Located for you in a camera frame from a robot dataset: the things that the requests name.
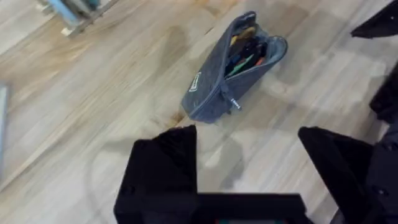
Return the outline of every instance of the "zipper pull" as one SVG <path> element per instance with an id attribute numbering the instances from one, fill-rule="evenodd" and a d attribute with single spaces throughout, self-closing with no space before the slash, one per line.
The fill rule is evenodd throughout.
<path id="1" fill-rule="evenodd" d="M 242 110 L 241 105 L 239 105 L 238 102 L 236 102 L 236 100 L 234 98 L 229 99 L 231 101 L 231 103 L 238 109 L 238 110 Z"/>
<path id="2" fill-rule="evenodd" d="M 225 99 L 229 100 L 232 103 L 232 105 L 236 107 L 236 109 L 242 110 L 241 105 L 239 105 L 239 103 L 230 94 L 228 94 L 225 91 L 222 91 L 221 94 L 224 96 Z"/>

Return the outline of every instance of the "gray pencil case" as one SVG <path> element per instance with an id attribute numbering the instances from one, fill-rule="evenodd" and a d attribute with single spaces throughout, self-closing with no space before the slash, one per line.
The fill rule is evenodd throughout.
<path id="1" fill-rule="evenodd" d="M 225 75 L 231 38 L 249 26 L 256 27 L 255 36 L 267 44 L 265 61 L 233 75 Z M 192 120 L 214 123 L 234 106 L 241 109 L 237 100 L 247 92 L 268 70 L 279 62 L 287 51 L 282 37 L 269 37 L 258 24 L 256 13 L 247 12 L 236 18 L 221 36 L 205 63 L 195 75 L 182 99 L 182 106 Z"/>

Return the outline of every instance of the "wooden floor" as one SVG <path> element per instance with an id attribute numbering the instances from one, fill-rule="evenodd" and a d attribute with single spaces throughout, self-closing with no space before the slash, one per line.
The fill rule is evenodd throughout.
<path id="1" fill-rule="evenodd" d="M 396 38 L 349 32 L 389 0 L 120 0 L 73 40 L 31 0 L 0 1 L 0 81 L 11 88 L 1 223 L 116 223 L 131 146 L 191 124 L 180 100 L 227 25 L 256 10 L 289 52 L 216 124 L 197 123 L 202 192 L 299 192 L 315 223 L 336 205 L 301 126 L 374 141 L 368 102 Z"/>

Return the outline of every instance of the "zipper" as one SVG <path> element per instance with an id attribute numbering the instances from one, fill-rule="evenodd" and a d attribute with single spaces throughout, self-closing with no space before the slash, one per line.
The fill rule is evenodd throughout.
<path id="1" fill-rule="evenodd" d="M 231 42 L 231 39 L 232 39 L 232 33 L 233 33 L 233 31 L 235 30 L 235 26 L 236 26 L 236 23 L 239 21 L 239 20 L 247 20 L 248 19 L 248 17 L 252 17 L 253 16 L 253 14 L 249 14 L 249 15 L 246 15 L 246 16 L 242 16 L 243 18 L 240 18 L 240 19 L 236 19 L 232 24 L 231 24 L 231 30 L 229 31 L 229 34 L 228 34 L 228 41 L 227 41 L 227 43 L 230 43 Z M 226 45 L 227 47 L 224 49 L 224 54 L 223 55 L 226 55 L 227 53 L 228 53 L 228 50 L 229 50 L 229 45 Z M 222 69 L 225 69 L 225 62 L 226 61 L 226 59 L 224 58 L 224 60 L 223 60 L 223 63 L 222 63 Z M 209 97 L 207 97 L 194 111 L 192 111 L 191 112 L 191 114 L 190 114 L 190 116 L 195 116 L 196 114 L 197 114 L 197 111 L 200 111 L 200 109 L 202 109 L 203 108 L 203 105 L 206 105 L 211 99 L 213 99 L 213 97 L 215 96 L 215 93 L 217 93 L 218 92 L 218 90 L 220 89 L 220 86 L 221 85 L 226 85 L 225 83 L 221 83 L 221 81 L 222 80 L 224 80 L 224 75 L 223 76 L 219 76 L 218 78 L 217 78 L 217 81 L 216 81 L 216 83 L 215 83 L 215 85 L 217 86 L 215 89 L 213 89 L 210 93 L 209 93 Z M 238 110 L 242 110 L 242 107 L 238 104 L 238 102 L 231 96 L 231 94 L 229 94 L 229 90 L 228 90 L 228 87 L 226 87 L 225 88 L 225 86 L 224 86 L 224 88 L 223 87 L 221 87 L 221 94 L 223 95 L 223 97 L 224 97 L 224 99 L 226 99 L 226 100 L 229 100 L 231 103 L 232 103 L 232 105 L 234 105 Z"/>
<path id="2" fill-rule="evenodd" d="M 224 99 L 230 101 L 232 105 L 236 107 L 238 110 L 242 110 L 242 106 L 232 97 L 232 94 L 229 93 L 229 88 L 226 86 L 226 83 L 222 83 L 221 85 L 221 94 Z"/>

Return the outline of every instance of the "pencil case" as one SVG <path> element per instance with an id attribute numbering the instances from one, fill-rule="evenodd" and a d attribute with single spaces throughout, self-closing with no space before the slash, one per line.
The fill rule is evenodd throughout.
<path id="1" fill-rule="evenodd" d="M 255 36 L 267 44 L 266 59 L 248 70 L 226 76 L 231 38 L 250 26 L 256 28 Z M 229 113 L 232 107 L 241 110 L 238 100 L 284 57 L 287 48 L 283 37 L 270 37 L 259 27 L 254 11 L 237 17 L 218 40 L 182 99 L 181 104 L 189 118 L 214 123 L 221 115 Z"/>

